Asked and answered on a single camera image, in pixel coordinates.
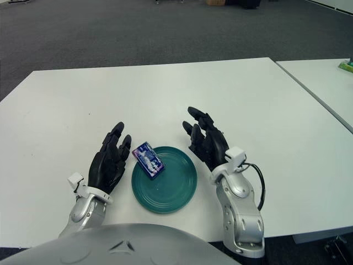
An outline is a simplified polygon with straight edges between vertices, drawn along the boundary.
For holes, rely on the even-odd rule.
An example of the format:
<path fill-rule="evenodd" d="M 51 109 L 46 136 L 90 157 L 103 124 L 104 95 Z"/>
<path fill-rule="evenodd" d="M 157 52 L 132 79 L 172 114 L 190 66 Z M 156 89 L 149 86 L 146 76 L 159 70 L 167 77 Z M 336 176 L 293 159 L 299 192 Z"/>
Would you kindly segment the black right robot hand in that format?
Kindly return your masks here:
<path fill-rule="evenodd" d="M 189 149 L 212 172 L 227 162 L 225 159 L 226 151 L 229 149 L 227 141 L 223 133 L 214 126 L 208 113 L 194 107 L 188 107 L 188 113 L 197 121 L 194 125 L 183 121 L 183 128 L 191 140 Z"/>

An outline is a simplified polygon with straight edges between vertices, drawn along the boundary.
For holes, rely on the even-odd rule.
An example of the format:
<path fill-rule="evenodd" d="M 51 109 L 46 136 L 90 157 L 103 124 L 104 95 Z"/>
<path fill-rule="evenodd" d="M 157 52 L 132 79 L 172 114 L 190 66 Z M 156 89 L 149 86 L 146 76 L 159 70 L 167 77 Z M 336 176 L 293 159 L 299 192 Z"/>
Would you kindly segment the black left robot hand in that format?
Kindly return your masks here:
<path fill-rule="evenodd" d="M 118 145 L 123 129 L 124 123 L 119 122 L 106 135 L 89 168 L 88 186 L 100 189 L 106 194 L 110 194 L 121 180 L 130 154 L 130 135 L 126 135 L 121 145 Z"/>

